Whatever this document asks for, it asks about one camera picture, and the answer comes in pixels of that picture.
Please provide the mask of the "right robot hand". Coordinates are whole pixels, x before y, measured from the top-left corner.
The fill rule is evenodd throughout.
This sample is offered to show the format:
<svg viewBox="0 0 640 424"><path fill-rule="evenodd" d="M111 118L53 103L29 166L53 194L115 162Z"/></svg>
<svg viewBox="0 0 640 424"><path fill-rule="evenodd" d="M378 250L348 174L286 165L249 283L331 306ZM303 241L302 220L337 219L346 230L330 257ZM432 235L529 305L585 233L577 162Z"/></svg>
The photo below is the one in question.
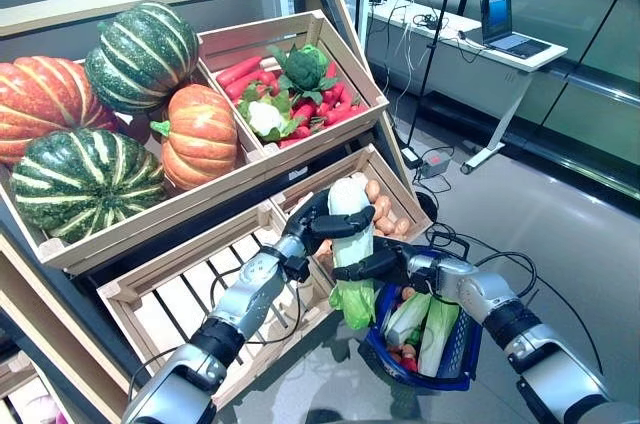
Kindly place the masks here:
<svg viewBox="0 0 640 424"><path fill-rule="evenodd" d="M403 241L376 236L373 253L347 266L335 267L332 276L338 281L358 282L376 279L384 283L409 284L408 262L415 255L413 247Z"/></svg>

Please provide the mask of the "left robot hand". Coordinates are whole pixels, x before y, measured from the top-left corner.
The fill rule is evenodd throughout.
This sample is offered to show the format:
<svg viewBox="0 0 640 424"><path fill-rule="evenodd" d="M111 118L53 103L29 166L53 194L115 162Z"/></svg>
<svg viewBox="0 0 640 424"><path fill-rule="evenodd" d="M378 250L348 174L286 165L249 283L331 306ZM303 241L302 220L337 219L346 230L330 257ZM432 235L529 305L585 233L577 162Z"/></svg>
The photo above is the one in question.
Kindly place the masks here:
<svg viewBox="0 0 640 424"><path fill-rule="evenodd" d="M347 214L329 213L328 190L314 194L293 215L284 228L284 237L294 237L299 250L293 256L313 255L325 239L350 238L364 231L373 220L374 206Z"/></svg>

